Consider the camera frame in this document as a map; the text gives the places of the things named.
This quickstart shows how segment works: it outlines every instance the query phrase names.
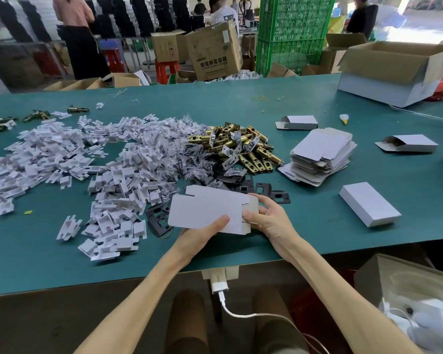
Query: red plastic stool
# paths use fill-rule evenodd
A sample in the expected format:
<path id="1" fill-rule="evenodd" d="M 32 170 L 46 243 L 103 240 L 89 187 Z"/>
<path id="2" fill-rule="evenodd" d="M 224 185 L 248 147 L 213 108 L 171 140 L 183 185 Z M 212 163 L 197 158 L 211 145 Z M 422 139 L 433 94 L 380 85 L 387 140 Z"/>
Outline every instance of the red plastic stool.
<path id="1" fill-rule="evenodd" d="M 105 56 L 105 59 L 109 63 L 108 67 L 110 68 L 110 72 L 112 73 L 125 72 L 125 67 L 121 62 L 118 49 L 104 49 L 102 50 L 102 54 Z"/>
<path id="2" fill-rule="evenodd" d="M 156 59 L 154 60 L 154 65 L 156 67 L 156 77 L 159 84 L 167 84 L 166 67 L 169 67 L 171 74 L 176 74 L 176 71 L 180 69 L 178 61 L 158 62 Z"/>

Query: teal table surface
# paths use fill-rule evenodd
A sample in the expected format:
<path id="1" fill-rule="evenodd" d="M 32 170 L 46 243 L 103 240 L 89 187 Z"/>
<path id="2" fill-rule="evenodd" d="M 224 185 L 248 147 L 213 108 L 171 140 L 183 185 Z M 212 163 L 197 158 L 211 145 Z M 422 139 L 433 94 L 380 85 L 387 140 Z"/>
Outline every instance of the teal table surface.
<path id="1" fill-rule="evenodd" d="M 105 123 L 121 117 L 155 114 L 160 119 L 192 119 L 207 125 L 226 121 L 252 125 L 269 136 L 274 153 L 289 161 L 289 151 L 307 131 L 280 131 L 275 121 L 288 115 L 314 115 L 319 127 L 334 127 L 353 134 L 358 144 L 345 170 L 314 188 L 295 183 L 279 172 L 260 174 L 255 182 L 271 183 L 273 190 L 289 192 L 291 204 L 283 205 L 297 232 L 321 254 L 443 238 L 443 121 L 395 111 L 389 106 L 337 91 L 338 75 L 271 78 L 251 81 L 193 83 L 128 88 L 117 97 L 114 89 L 41 92 L 0 96 L 0 117 L 24 117 L 33 109 L 65 111 L 73 104 L 91 109 L 88 117 Z M 265 96 L 271 101 L 252 101 Z M 95 109 L 97 102 L 105 103 Z M 409 109 L 443 117 L 443 102 L 420 102 Z M 344 126 L 339 114 L 349 114 Z M 78 116 L 64 119 L 77 126 Z M 38 121 L 0 133 L 0 156 L 25 129 Z M 389 135 L 424 134 L 440 146 L 433 154 L 386 154 L 374 142 Z M 105 159 L 114 160 L 125 143 L 109 143 Z M 178 231 L 168 239 L 149 233 L 139 250 L 123 253 L 110 262 L 91 262 L 77 246 L 86 239 L 77 235 L 56 241 L 68 215 L 85 223 L 94 196 L 90 179 L 60 190 L 57 184 L 40 184 L 15 199 L 15 211 L 0 217 L 0 294 L 39 290 L 146 276 L 170 248 Z M 402 217 L 391 226 L 367 228 L 341 199 L 343 185 L 369 182 Z M 27 210 L 32 214 L 24 215 Z M 269 241 L 258 232 L 246 236 L 215 236 L 185 270 L 243 265 L 278 260 Z"/>

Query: hand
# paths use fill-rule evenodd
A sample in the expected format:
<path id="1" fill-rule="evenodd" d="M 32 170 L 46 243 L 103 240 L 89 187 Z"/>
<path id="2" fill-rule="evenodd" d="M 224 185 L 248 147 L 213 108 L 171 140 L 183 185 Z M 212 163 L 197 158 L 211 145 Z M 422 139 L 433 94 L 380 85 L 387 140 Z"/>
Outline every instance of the hand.
<path id="1" fill-rule="evenodd" d="M 228 215 L 223 215 L 210 225 L 203 228 L 184 228 L 170 251 L 182 266 L 187 266 L 192 258 L 200 252 L 214 235 L 221 231 L 230 221 Z"/>
<path id="2" fill-rule="evenodd" d="M 282 258 L 293 263 L 294 258 L 289 253 L 289 249 L 298 244 L 301 237 L 294 230 L 284 209 L 267 196 L 256 193 L 250 193 L 249 195 L 256 196 L 267 208 L 259 206 L 259 214 L 243 211 L 243 217 L 251 223 L 251 227 L 258 229 L 267 236 L 274 250 Z"/>

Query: left hand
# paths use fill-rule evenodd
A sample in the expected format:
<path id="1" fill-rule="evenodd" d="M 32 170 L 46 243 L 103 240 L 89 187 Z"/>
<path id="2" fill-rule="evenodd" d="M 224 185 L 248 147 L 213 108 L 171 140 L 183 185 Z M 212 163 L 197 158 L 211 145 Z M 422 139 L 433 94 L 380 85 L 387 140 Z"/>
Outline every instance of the left hand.
<path id="1" fill-rule="evenodd" d="M 172 245 L 170 252 L 175 256 L 182 268 L 187 266 L 192 258 L 203 249 L 208 240 L 220 232 L 229 221 L 230 217 L 223 215 L 206 227 L 184 228 L 176 242 Z"/>

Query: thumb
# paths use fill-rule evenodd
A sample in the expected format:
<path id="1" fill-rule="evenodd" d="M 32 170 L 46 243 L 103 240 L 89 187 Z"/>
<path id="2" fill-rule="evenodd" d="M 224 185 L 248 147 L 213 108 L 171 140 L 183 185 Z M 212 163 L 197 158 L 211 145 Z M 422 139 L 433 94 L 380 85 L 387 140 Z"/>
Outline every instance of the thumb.
<path id="1" fill-rule="evenodd" d="M 254 222 L 255 224 L 261 225 L 261 226 L 266 226 L 267 225 L 267 220 L 268 220 L 268 216 L 266 215 L 261 215 L 261 214 L 256 214 L 255 212 L 251 212 L 251 211 L 243 211 L 243 217 L 245 220 L 248 220 L 249 222 Z"/>
<path id="2" fill-rule="evenodd" d="M 210 225 L 205 226 L 202 230 L 208 236 L 213 236 L 214 234 L 220 232 L 230 221 L 230 216 L 223 215 L 220 218 L 213 221 Z"/>

